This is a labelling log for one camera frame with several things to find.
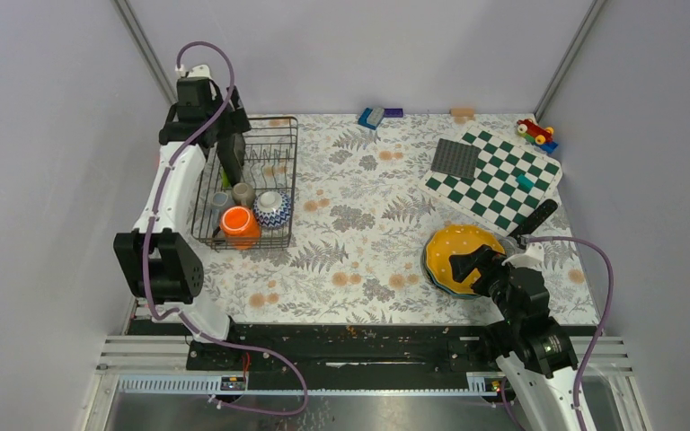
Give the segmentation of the blue dotted plate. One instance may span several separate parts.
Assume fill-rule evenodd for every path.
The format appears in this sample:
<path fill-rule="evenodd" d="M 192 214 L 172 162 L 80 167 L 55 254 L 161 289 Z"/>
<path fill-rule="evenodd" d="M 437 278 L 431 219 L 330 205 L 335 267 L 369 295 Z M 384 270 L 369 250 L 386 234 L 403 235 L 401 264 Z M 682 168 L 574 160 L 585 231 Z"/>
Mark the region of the blue dotted plate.
<path fill-rule="evenodd" d="M 426 264 L 426 256 L 425 256 L 425 254 L 422 254 L 422 255 L 421 255 L 421 258 L 420 258 L 420 266 L 421 266 L 421 268 L 422 268 L 422 271 L 423 271 L 423 274 L 424 274 L 425 278 L 426 278 L 434 287 L 436 287 L 436 288 L 439 289 L 440 291 L 444 292 L 445 294 L 448 294 L 448 295 L 450 295 L 450 296 L 452 296 L 452 297 L 454 297 L 454 298 L 462 298 L 462 299 L 472 299 L 472 298 L 479 297 L 479 295 L 478 295 L 478 294 L 475 294 L 475 293 L 457 293 L 457 292 L 453 291 L 452 289 L 450 289 L 449 287 L 444 286 L 444 285 L 442 285 L 441 283 L 439 283 L 439 282 L 435 279 L 435 277 L 432 275 L 431 271 L 429 270 L 429 267 L 428 267 L 427 264 Z"/>

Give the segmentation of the yellow dotted plate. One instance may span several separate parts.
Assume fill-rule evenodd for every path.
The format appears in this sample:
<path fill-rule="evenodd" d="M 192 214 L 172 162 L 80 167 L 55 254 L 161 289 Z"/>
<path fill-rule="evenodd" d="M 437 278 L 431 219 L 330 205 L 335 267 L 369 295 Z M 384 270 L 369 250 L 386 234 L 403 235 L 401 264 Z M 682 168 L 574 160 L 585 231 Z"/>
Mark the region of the yellow dotted plate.
<path fill-rule="evenodd" d="M 474 293 L 471 285 L 479 278 L 475 270 L 464 283 L 453 280 L 448 258 L 451 255 L 464 255 L 476 251 L 480 246 L 488 245 L 494 250 L 506 252 L 496 237 L 473 224 L 451 224 L 435 231 L 425 244 L 422 254 L 435 279 L 457 293 Z"/>

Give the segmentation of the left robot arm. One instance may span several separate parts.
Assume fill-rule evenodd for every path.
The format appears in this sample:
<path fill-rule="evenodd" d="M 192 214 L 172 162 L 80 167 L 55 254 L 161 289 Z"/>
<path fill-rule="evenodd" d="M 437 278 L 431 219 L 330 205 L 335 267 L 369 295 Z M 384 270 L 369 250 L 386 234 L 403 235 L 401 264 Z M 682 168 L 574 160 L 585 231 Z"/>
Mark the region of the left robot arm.
<path fill-rule="evenodd" d="M 220 368 L 240 363 L 243 346 L 228 336 L 232 318 L 200 299 L 204 267 L 184 238 L 191 195 L 210 155 L 218 159 L 219 182 L 242 181 L 244 133 L 251 126 L 237 90 L 221 90 L 208 75 L 188 72 L 176 82 L 177 101 L 158 136 L 157 172 L 145 208 L 127 233 L 117 233 L 113 251 L 128 288 L 143 298 L 153 321 L 176 317 Z"/>

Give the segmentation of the black square plate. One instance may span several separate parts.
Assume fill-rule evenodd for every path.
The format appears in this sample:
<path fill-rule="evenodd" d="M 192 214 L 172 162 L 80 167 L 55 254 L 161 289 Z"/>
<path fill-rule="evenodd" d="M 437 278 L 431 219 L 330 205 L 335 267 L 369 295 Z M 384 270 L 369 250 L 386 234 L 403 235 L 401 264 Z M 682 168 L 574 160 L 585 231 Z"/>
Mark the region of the black square plate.
<path fill-rule="evenodd" d="M 229 187 L 243 181 L 245 147 L 246 143 L 241 133 L 233 133 L 217 140 L 217 157 Z"/>

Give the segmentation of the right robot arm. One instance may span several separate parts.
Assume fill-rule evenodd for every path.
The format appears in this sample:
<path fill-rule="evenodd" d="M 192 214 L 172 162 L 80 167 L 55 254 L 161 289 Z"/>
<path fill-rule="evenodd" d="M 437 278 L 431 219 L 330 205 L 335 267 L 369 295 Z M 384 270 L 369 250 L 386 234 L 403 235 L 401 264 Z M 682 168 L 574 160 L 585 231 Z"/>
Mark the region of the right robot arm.
<path fill-rule="evenodd" d="M 451 274 L 462 283 L 479 274 L 471 288 L 498 307 L 502 319 L 485 327 L 479 356 L 501 370 L 535 430 L 593 430 L 581 389 L 586 366 L 571 337 L 551 315 L 550 293 L 538 265 L 544 248 L 530 244 L 506 256 L 488 245 L 449 257 Z"/>

